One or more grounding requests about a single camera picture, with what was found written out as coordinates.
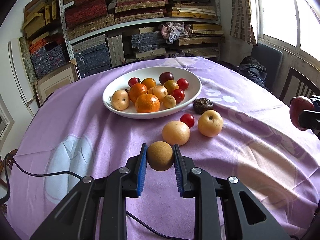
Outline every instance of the oval plate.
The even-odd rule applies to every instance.
[[[128,86],[128,81],[130,78],[137,77],[141,81],[144,80],[145,78],[153,78],[156,81],[157,85],[161,85],[159,82],[159,76],[163,72],[171,72],[174,76],[175,81],[177,81],[180,78],[185,78],[189,82],[189,87],[184,91],[185,93],[184,100],[179,104],[177,104],[175,107],[166,109],[163,106],[163,104],[161,104],[160,110],[158,112],[142,113],[142,114],[137,113],[134,107],[134,104],[132,102],[130,102],[129,107],[123,111],[118,111],[112,107],[111,98],[113,93],[119,89],[130,89],[130,87]],[[165,66],[148,67],[148,68],[142,68],[142,69],[129,72],[113,80],[104,90],[102,100],[104,105],[111,112],[119,114],[121,116],[132,118],[132,119],[153,119],[153,118],[174,114],[184,109],[197,98],[197,96],[201,92],[201,88],[202,86],[199,78],[192,72],[185,70],[183,68],[165,67]]]

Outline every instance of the screw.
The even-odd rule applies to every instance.
[[[200,174],[202,172],[200,168],[193,168],[191,171],[193,174]]]
[[[119,172],[122,173],[122,174],[126,174],[126,173],[129,172],[129,169],[128,169],[127,167],[121,167],[121,168],[119,169]]]
[[[233,184],[236,184],[236,183],[238,183],[239,179],[237,177],[232,176],[229,178],[229,181]]]
[[[92,181],[92,177],[90,177],[90,176],[85,176],[85,177],[82,178],[82,181],[83,181],[84,183],[90,183],[90,182]]]

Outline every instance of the picture frame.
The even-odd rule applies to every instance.
[[[14,124],[14,120],[10,115],[7,107],[4,104],[4,101],[0,95],[0,151],[4,144],[5,139],[7,138],[12,126]]]
[[[46,98],[55,90],[79,79],[76,60],[73,59],[36,81],[35,88],[40,105],[42,106]]]

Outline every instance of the checkered curtain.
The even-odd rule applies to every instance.
[[[257,45],[251,25],[251,8],[249,0],[232,0],[230,35]]]

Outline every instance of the purple tablecloth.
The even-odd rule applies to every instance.
[[[162,140],[163,126],[193,113],[192,105],[167,117],[134,120],[110,112],[102,102],[111,81],[149,66],[182,67],[196,74],[203,86],[200,97],[215,102],[223,117],[224,127],[215,138],[192,127],[182,154],[212,176],[237,176],[290,235],[301,236],[319,202],[319,140],[311,130],[294,128],[289,108],[269,92],[201,57],[133,63],[57,90],[25,133],[17,162],[32,173],[71,170],[100,178],[124,166],[142,143]],[[197,122],[199,115],[194,116]],[[23,240],[78,182],[68,175],[29,177],[15,166],[10,181],[8,220]],[[127,199],[127,210],[163,234],[193,238],[194,199],[180,197],[173,167],[157,172],[148,166],[142,196]],[[127,229],[129,240],[159,239],[131,218]]]

